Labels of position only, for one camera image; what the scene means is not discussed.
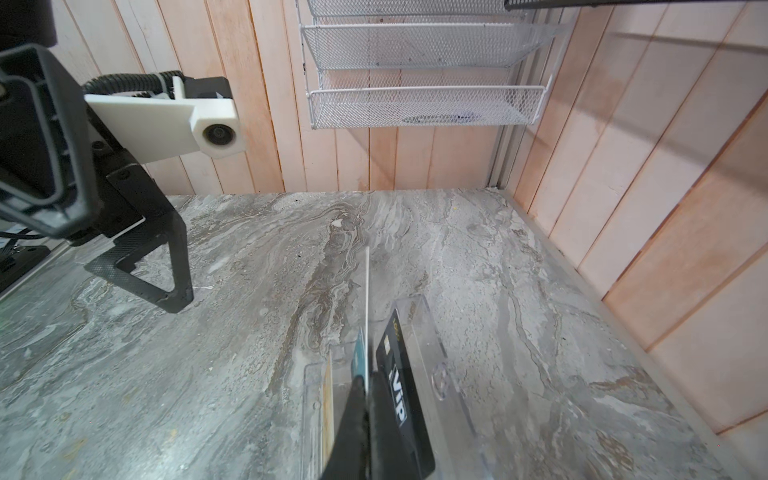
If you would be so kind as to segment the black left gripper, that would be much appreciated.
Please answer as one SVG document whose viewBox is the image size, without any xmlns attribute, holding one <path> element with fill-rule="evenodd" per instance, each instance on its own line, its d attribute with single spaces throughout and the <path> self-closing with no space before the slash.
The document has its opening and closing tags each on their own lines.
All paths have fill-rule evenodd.
<svg viewBox="0 0 768 480">
<path fill-rule="evenodd" d="M 112 240 L 85 270 L 167 313 L 194 299 L 182 217 L 36 44 L 1 53 L 1 215 L 73 247 Z"/>
</svg>

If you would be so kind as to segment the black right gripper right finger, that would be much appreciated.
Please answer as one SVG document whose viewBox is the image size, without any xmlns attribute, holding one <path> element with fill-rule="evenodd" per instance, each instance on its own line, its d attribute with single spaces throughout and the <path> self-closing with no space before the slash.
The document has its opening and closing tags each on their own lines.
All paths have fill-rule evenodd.
<svg viewBox="0 0 768 480">
<path fill-rule="evenodd" d="M 396 421 L 385 375 L 373 372 L 369 387 L 370 478 L 418 479 L 418 471 Z"/>
</svg>

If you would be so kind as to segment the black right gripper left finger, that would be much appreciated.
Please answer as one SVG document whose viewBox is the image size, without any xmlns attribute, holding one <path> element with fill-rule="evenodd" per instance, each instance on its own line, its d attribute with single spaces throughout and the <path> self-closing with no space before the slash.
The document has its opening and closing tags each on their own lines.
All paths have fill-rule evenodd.
<svg viewBox="0 0 768 480">
<path fill-rule="evenodd" d="M 321 479 L 365 479 L 368 463 L 368 440 L 364 378 L 356 376 L 352 381 L 338 435 Z"/>
</svg>

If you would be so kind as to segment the teal VIP card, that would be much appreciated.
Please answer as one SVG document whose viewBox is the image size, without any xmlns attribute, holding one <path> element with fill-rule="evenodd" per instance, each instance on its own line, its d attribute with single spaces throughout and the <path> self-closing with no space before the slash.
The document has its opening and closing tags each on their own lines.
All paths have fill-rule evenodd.
<svg viewBox="0 0 768 480">
<path fill-rule="evenodd" d="M 365 340 L 365 332 L 362 327 L 358 329 L 358 334 L 354 342 L 350 369 L 352 378 L 355 379 L 361 377 L 363 379 L 363 386 L 367 389 L 367 343 Z"/>
</svg>

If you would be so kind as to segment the beige card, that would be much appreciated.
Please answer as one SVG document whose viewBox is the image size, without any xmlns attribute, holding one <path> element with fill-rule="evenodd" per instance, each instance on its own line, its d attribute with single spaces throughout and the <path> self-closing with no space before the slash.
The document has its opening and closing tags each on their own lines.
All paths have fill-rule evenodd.
<svg viewBox="0 0 768 480">
<path fill-rule="evenodd" d="M 333 358 L 329 352 L 322 385 L 322 429 L 321 453 L 322 464 L 326 467 L 331 456 L 335 438 L 334 393 L 333 393 Z"/>
</svg>

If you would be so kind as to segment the clear acrylic card stand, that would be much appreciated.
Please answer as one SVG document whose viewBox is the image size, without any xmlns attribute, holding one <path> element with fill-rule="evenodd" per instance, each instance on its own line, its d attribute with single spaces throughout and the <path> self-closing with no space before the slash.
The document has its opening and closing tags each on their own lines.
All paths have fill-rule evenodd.
<svg viewBox="0 0 768 480">
<path fill-rule="evenodd" d="M 492 476 L 422 295 L 305 368 L 300 440 L 301 479 Z"/>
</svg>

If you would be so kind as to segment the black card in stand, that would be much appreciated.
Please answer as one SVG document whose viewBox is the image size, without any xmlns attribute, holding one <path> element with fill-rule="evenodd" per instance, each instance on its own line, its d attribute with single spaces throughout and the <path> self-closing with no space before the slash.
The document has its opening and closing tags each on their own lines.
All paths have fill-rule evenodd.
<svg viewBox="0 0 768 480">
<path fill-rule="evenodd" d="M 387 378 L 396 421 L 406 450 L 418 471 L 418 479 L 427 479 L 435 471 L 436 461 L 396 309 L 392 311 L 375 349 L 375 359 L 376 366 Z"/>
</svg>

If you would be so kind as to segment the black mesh basket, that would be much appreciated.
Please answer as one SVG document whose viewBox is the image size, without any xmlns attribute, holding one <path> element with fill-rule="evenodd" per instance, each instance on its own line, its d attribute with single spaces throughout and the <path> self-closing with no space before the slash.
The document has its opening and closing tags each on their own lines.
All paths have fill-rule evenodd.
<svg viewBox="0 0 768 480">
<path fill-rule="evenodd" d="M 504 0 L 506 11 L 571 8 L 571 7 L 599 7 L 617 5 L 642 5 L 659 3 L 695 3 L 709 2 L 709 0 Z"/>
</svg>

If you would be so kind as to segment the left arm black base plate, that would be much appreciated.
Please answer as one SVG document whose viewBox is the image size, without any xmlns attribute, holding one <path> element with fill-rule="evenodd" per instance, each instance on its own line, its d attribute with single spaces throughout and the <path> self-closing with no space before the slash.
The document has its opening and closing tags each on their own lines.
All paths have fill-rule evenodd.
<svg viewBox="0 0 768 480">
<path fill-rule="evenodd" d="M 50 254 L 47 246 L 19 246 L 15 240 L 9 240 L 1 248 L 0 292 L 7 291 Z"/>
</svg>

